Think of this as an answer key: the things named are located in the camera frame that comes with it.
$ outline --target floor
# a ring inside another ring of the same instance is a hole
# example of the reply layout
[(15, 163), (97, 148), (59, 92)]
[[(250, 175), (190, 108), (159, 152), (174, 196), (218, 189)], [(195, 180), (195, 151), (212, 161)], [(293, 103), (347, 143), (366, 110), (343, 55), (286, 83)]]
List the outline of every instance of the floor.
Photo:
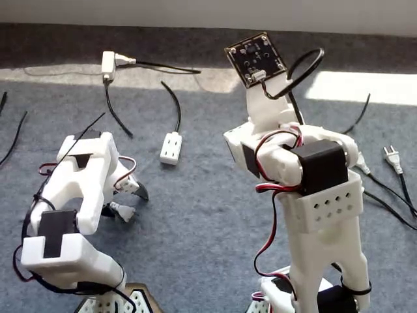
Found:
[[(79, 132), (107, 111), (99, 75), (104, 50), (201, 68), (203, 73), (192, 77), (142, 68), (118, 71), (110, 97), (134, 138), (129, 139), (110, 114), (96, 127), (112, 132), (119, 151), (137, 160), (137, 177), (148, 188), (151, 200), (143, 203), (135, 197), (118, 197), (137, 208), (135, 219), (124, 225), (103, 218), (89, 240), (124, 266), (128, 281), (148, 285), (166, 312), (245, 311), (250, 294), (258, 289), (253, 257), (269, 234), (272, 212), (269, 195), (254, 192), (257, 181), (233, 164), (222, 137), (247, 119), (245, 90), (223, 48), (256, 33), (0, 24), (0, 92), (8, 91), (9, 96), (0, 116), (0, 155), (10, 146), (23, 112), (29, 112), (16, 150), (0, 168), (3, 312), (73, 312), (81, 301), (53, 294), (35, 282), (21, 283), (11, 260), (31, 196), (42, 181), (36, 173), (38, 166), (55, 159), (65, 136)], [(351, 136), (375, 176), (399, 190), (397, 177), (382, 159), (382, 147), (393, 144), (401, 153), (413, 197), (417, 97), (404, 100), (415, 89), (415, 84), (406, 83), (414, 76), (404, 74), (417, 73), (417, 39), (269, 34), (287, 63), (312, 48), (326, 50), (318, 71), (295, 90), (309, 124), (344, 130), (362, 109), (361, 98), (349, 100), (350, 96), (362, 97), (350, 86), (359, 88), (362, 79), (376, 83), (369, 109)], [(338, 85), (333, 76), (322, 75), (346, 72), (359, 76), (348, 75)], [(363, 78), (361, 73), (376, 76)], [(326, 77), (330, 83), (319, 88), (319, 80), (325, 82)], [(379, 83), (380, 78), (388, 83)], [(176, 167), (163, 166), (158, 160), (164, 136), (176, 122), (175, 106), (160, 80), (173, 88), (182, 105), (183, 148)], [(384, 103), (386, 97), (391, 99), (388, 103)], [(407, 208), (366, 177), (364, 186), (407, 215)], [(276, 241), (260, 260), (265, 270), (290, 262), (281, 210), (278, 223)], [(365, 199), (360, 225), (373, 283), (368, 312), (415, 312), (416, 234), (369, 199)], [(327, 275), (338, 283), (334, 271), (329, 269)]]

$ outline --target power cord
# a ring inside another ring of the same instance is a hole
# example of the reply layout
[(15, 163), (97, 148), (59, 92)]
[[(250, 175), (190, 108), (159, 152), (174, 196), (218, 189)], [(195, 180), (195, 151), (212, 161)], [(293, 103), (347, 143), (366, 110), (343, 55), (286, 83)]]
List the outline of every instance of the power cord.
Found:
[(370, 98), (371, 98), (371, 94), (370, 94), (370, 93), (368, 93), (367, 98), (366, 98), (366, 101), (365, 101), (364, 108), (363, 108), (363, 109), (362, 109), (362, 111), (360, 112), (360, 115), (359, 115), (358, 119), (357, 119), (357, 120), (353, 123), (353, 125), (352, 125), (352, 126), (350, 126), (347, 130), (345, 130), (344, 132), (342, 132), (342, 134), (343, 134), (343, 135), (346, 135), (346, 134), (348, 134), (349, 132), (351, 132), (351, 131), (355, 128), (355, 126), (356, 126), (357, 124), (359, 124), (360, 120), (361, 120), (361, 119), (364, 117), (364, 115), (365, 115), (366, 109), (367, 109), (367, 107), (368, 107), (368, 105), (369, 105), (369, 100), (370, 100)]
[(6, 162), (7, 158), (13, 152), (13, 150), (14, 150), (17, 142), (18, 142), (19, 134), (20, 134), (20, 129), (22, 128), (22, 125), (23, 125), (23, 122), (25, 121), (26, 115), (27, 115), (27, 111), (25, 111), (25, 113), (23, 114), (22, 118), (20, 119), (19, 126), (18, 126), (18, 130), (16, 131), (16, 135), (14, 136), (13, 143), (10, 146), (10, 148), (8, 149), (6, 155), (0, 160), (0, 166), (2, 166)]
[(372, 173), (369, 167), (366, 165), (365, 158), (361, 152), (359, 152), (358, 161), (356, 163), (356, 167), (359, 168), (366, 176), (368, 176), (374, 183), (379, 185), (381, 188), (385, 189), (385, 191), (391, 192), (394, 196), (404, 202), (410, 209), (411, 214), (414, 216), (417, 213), (417, 210), (414, 208), (413, 204), (404, 199), (401, 195), (399, 195), (395, 190), (388, 187), (384, 184), (381, 180), (377, 179)]
[(391, 213), (392, 215), (395, 216), (396, 219), (398, 219), (403, 225), (408, 226), (409, 228), (411, 228), (412, 230), (417, 230), (417, 228), (413, 225), (411, 225), (409, 222), (407, 222), (396, 210), (394, 210), (393, 207), (391, 207), (390, 205), (388, 205), (385, 201), (381, 200), (380, 198), (378, 198), (376, 195), (364, 190), (364, 194), (372, 199), (374, 199), (375, 201), (379, 202), (389, 213)]
[(165, 89), (167, 89), (168, 93), (171, 95), (172, 100), (174, 100), (174, 103), (177, 107), (177, 125), (175, 126), (174, 132), (178, 132), (180, 130), (180, 124), (181, 124), (181, 106), (180, 106), (180, 102), (178, 101), (178, 98), (175, 95), (175, 93), (172, 91), (171, 88), (169, 88), (169, 86), (166, 83), (161, 81), (161, 84), (165, 87)]
[(150, 70), (160, 70), (161, 68), (168, 68), (170, 70), (176, 70), (177, 71), (177, 72), (164, 71), (164, 72), (169, 73), (169, 74), (191, 74), (191, 75), (201, 74), (200, 70), (194, 70), (194, 69), (182, 68), (182, 67), (174, 67), (172, 65), (146, 62), (146, 61), (136, 61), (134, 66), (148, 68)]
[(126, 133), (126, 135), (128, 135), (129, 138), (133, 138), (132, 132), (119, 119), (119, 116), (117, 116), (115, 110), (113, 109), (113, 106), (111, 105), (111, 101), (110, 101), (110, 97), (109, 97), (109, 84), (110, 84), (110, 80), (108, 78), (105, 78), (104, 79), (104, 89), (106, 90), (107, 106), (109, 108), (109, 111), (111, 113), (111, 116), (114, 117), (114, 119), (116, 120), (117, 124), (120, 125), (120, 127), (123, 129), (123, 131)]
[(6, 102), (7, 102), (7, 91), (5, 91), (3, 93), (3, 96), (1, 97), (1, 102), (0, 102), (0, 115), (1, 115), (1, 112), (3, 111), (3, 108), (5, 107)]
[[(392, 145), (390, 145), (389, 147), (384, 147), (384, 153), (385, 153), (385, 156), (384, 156), (385, 161), (387, 161), (387, 163), (393, 167), (395, 173), (399, 177), (399, 180), (401, 182), (401, 189), (403, 190), (405, 199), (407, 200), (409, 204), (411, 204), (414, 207), (414, 205), (412, 204), (410, 194), (409, 194), (409, 190), (407, 188), (407, 184), (405, 182), (403, 168), (400, 165), (399, 152), (396, 151)], [(410, 211), (413, 217), (417, 218), (416, 210), (410, 208)]]

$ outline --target white adapter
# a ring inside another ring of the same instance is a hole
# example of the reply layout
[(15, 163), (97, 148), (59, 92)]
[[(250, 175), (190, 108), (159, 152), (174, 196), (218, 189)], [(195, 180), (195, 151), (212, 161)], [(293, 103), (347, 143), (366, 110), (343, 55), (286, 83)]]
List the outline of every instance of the white adapter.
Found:
[(116, 76), (115, 53), (113, 51), (104, 51), (102, 59), (103, 80), (114, 80)]
[(102, 59), (103, 80), (114, 80), (116, 77), (116, 67), (127, 64), (136, 64), (136, 59), (113, 51), (104, 51)]
[(177, 165), (180, 157), (181, 144), (182, 136), (178, 132), (169, 132), (166, 134), (160, 155), (161, 162)]

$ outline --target perforated bracket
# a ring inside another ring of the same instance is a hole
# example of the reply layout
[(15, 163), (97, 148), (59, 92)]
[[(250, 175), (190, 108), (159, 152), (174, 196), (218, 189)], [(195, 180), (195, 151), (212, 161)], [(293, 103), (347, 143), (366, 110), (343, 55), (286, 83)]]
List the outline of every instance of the perforated bracket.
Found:
[(288, 195), (288, 204), (299, 231), (319, 231), (363, 212), (362, 180), (351, 170), (348, 174), (349, 180), (346, 183), (315, 194), (304, 197)]
[[(135, 303), (136, 313), (153, 313), (144, 291), (134, 290), (130, 299)], [(118, 295), (101, 296), (84, 301), (75, 313), (132, 313), (132, 305)]]

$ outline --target humanoid robot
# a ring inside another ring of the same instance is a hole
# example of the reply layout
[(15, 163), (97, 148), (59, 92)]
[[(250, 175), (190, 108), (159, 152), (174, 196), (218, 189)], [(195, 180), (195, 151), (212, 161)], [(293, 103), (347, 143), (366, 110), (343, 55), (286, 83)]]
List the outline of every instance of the humanoid robot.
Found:
[[(371, 285), (362, 253), (359, 218), (362, 181), (349, 168), (358, 147), (349, 136), (305, 125), (292, 90), (321, 62), (323, 49), (312, 50), (287, 68), (266, 33), (225, 49), (246, 86), (248, 122), (224, 134), (240, 168), (261, 183), (256, 191), (273, 191), (282, 204), (291, 266), (264, 276), (248, 312), (350, 313), (369, 306)], [(308, 57), (314, 62), (298, 78), (295, 69)], [(341, 286), (323, 279), (333, 265)]]

